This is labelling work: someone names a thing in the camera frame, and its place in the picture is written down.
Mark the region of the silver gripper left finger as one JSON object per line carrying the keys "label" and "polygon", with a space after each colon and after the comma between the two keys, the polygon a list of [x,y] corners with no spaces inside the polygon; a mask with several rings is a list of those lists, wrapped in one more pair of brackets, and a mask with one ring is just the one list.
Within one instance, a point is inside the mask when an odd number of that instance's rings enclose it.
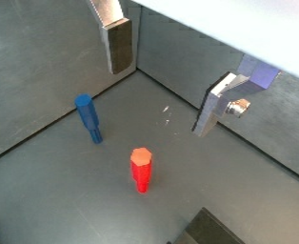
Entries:
{"label": "silver gripper left finger", "polygon": [[132,21],[124,17],[120,0],[86,0],[100,26],[109,72],[118,74],[132,64]]}

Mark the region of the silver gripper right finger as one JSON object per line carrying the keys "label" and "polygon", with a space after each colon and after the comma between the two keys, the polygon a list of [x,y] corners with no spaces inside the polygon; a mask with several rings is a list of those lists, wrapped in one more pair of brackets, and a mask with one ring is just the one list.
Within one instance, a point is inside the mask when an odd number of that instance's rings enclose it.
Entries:
{"label": "silver gripper right finger", "polygon": [[205,136],[225,114],[241,117],[250,107],[246,95],[265,91],[280,69],[245,54],[236,72],[226,72],[204,93],[192,132]]}

